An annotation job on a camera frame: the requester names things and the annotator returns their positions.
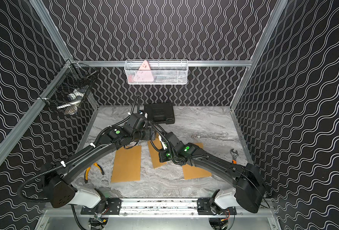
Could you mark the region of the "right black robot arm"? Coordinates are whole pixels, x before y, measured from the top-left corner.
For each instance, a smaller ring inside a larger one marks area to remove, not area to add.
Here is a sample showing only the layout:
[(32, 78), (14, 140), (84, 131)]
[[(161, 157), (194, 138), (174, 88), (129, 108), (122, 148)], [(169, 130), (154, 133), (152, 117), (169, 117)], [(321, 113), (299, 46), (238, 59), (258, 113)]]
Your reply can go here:
[(259, 170), (252, 164), (245, 166), (218, 158), (194, 143), (184, 144), (172, 132), (166, 132), (155, 122), (149, 122), (161, 137), (161, 163), (172, 161), (179, 166), (190, 165), (204, 169), (235, 188), (236, 202), (246, 211), (257, 213), (265, 199), (266, 186)]

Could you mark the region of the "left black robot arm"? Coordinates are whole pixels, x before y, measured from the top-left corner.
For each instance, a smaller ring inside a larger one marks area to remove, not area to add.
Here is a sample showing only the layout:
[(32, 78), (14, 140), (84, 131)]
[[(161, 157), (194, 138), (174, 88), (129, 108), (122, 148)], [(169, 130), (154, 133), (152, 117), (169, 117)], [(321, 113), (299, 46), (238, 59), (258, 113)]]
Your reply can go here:
[[(153, 136), (147, 118), (140, 111), (140, 97), (137, 96), (128, 117), (104, 128), (90, 145), (66, 161), (46, 164), (42, 172), (19, 186), (17, 194), (27, 202), (50, 203), (55, 209), (80, 205), (101, 213), (107, 208), (104, 194), (97, 189), (75, 185), (74, 180), (104, 156), (119, 149), (131, 149), (142, 140), (151, 140)], [(43, 199), (27, 197), (23, 192), (25, 186), (37, 178), (43, 185)]]

